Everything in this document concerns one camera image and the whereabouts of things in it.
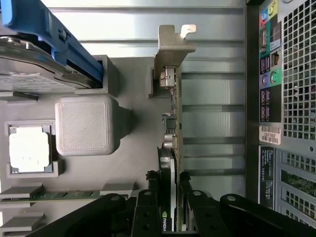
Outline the blue disk caddy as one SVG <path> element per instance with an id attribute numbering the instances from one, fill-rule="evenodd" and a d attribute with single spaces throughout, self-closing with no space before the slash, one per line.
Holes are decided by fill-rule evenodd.
<path id="1" fill-rule="evenodd" d="M 69 66 L 100 87 L 104 69 L 41 0 L 0 0 L 2 25 L 19 35 L 32 36 L 62 66 Z"/>

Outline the silver hard disk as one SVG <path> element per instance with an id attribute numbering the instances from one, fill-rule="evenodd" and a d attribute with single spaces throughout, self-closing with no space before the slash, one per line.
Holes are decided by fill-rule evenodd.
<path id="1" fill-rule="evenodd" d="M 60 94 L 98 85 L 72 67 L 55 62 L 50 54 L 33 43 L 0 36 L 0 91 Z"/>

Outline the grey printed parts rack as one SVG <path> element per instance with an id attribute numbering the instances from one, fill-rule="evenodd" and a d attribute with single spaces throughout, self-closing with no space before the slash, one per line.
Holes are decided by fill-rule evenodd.
<path id="1" fill-rule="evenodd" d="M 170 109 L 168 98 L 148 98 L 151 57 L 113 58 L 110 79 L 119 104 L 132 111 L 131 133 L 120 147 L 108 156 L 64 157 L 64 173 L 56 178 L 9 179 L 8 131 L 10 122 L 50 121 L 55 116 L 55 103 L 61 94 L 42 95 L 37 101 L 0 101 L 0 169 L 1 187 L 40 182 L 53 191 L 94 190 L 103 185 L 134 184 L 147 187 L 146 173 L 158 167 L 157 147 L 162 144 L 162 114 Z"/>

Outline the silver cpu chip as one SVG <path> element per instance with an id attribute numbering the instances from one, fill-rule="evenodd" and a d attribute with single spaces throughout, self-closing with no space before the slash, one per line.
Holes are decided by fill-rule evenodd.
<path id="1" fill-rule="evenodd" d="M 9 158 L 12 173 L 43 173 L 49 170 L 50 134 L 42 126 L 11 127 Z"/>

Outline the open black pc case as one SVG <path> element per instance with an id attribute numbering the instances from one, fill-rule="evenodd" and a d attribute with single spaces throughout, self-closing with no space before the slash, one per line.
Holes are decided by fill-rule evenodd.
<path id="1" fill-rule="evenodd" d="M 245 0 L 246 196 L 316 229 L 316 0 Z"/>

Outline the green ram stick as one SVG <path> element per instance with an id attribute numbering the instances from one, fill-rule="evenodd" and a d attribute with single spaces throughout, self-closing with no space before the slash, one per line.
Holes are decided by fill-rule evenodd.
<path id="1" fill-rule="evenodd" d="M 5 198 L 0 202 L 39 202 L 39 201 L 64 201 L 64 200 L 86 200 L 98 199 L 100 197 L 99 190 L 90 191 L 61 191 L 61 192 L 41 192 L 29 198 Z"/>

